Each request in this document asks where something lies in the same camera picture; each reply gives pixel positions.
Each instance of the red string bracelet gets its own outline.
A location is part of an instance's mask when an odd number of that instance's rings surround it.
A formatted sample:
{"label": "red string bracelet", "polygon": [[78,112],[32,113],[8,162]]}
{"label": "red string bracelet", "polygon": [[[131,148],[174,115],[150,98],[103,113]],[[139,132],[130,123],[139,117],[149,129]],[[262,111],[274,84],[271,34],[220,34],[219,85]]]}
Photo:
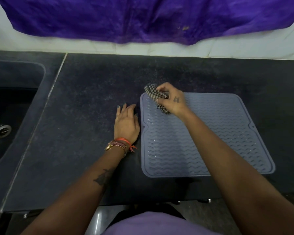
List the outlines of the red string bracelet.
{"label": "red string bracelet", "polygon": [[127,140],[126,138],[116,138],[115,140],[116,140],[116,141],[124,141],[124,142],[127,142],[127,143],[129,144],[129,150],[130,150],[131,152],[134,152],[133,149],[137,149],[137,147],[135,147],[134,145],[132,145],[132,144],[129,142],[129,140]]}

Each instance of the purple curtain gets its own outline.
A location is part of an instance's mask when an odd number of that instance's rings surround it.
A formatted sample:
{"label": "purple curtain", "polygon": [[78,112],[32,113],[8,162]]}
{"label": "purple curtain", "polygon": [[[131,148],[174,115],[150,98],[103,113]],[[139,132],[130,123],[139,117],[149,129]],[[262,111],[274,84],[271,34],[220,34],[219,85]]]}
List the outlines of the purple curtain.
{"label": "purple curtain", "polygon": [[13,28],[115,43],[197,41],[294,22],[294,0],[0,0]]}

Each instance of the gold watch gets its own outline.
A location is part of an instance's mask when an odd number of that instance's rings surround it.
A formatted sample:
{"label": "gold watch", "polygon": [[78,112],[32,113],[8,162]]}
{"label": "gold watch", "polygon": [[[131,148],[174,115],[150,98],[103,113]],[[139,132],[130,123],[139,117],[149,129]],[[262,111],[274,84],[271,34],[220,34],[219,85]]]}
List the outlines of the gold watch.
{"label": "gold watch", "polygon": [[106,151],[108,151],[110,148],[112,148],[113,146],[118,146],[118,147],[121,147],[123,148],[124,150],[124,156],[127,154],[127,152],[129,151],[127,149],[127,145],[125,143],[122,143],[122,142],[119,142],[119,141],[115,141],[115,140],[112,140],[111,142],[108,143],[108,146],[106,147]]}

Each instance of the hand tattoo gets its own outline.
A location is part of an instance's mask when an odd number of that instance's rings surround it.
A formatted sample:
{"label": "hand tattoo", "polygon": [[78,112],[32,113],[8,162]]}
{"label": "hand tattoo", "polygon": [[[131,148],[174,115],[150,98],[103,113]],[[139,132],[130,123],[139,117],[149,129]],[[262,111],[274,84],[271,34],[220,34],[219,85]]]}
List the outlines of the hand tattoo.
{"label": "hand tattoo", "polygon": [[98,185],[102,186],[102,194],[105,192],[108,182],[110,178],[112,177],[114,170],[115,170],[115,167],[112,167],[110,169],[104,169],[104,173],[100,174],[97,179],[93,180],[97,182]]}
{"label": "hand tattoo", "polygon": [[180,98],[175,96],[173,101],[179,103],[179,100]]}

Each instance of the drying mat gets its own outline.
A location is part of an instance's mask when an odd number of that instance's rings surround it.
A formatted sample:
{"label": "drying mat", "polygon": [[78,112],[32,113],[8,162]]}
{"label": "drying mat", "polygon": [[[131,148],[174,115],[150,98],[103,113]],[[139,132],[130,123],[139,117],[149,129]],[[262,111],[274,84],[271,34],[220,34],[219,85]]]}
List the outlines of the drying mat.
{"label": "drying mat", "polygon": [[[241,98],[235,94],[184,93],[187,105],[224,142],[261,174],[275,165]],[[209,176],[184,124],[163,114],[143,93],[141,105],[142,170],[148,177]]]}

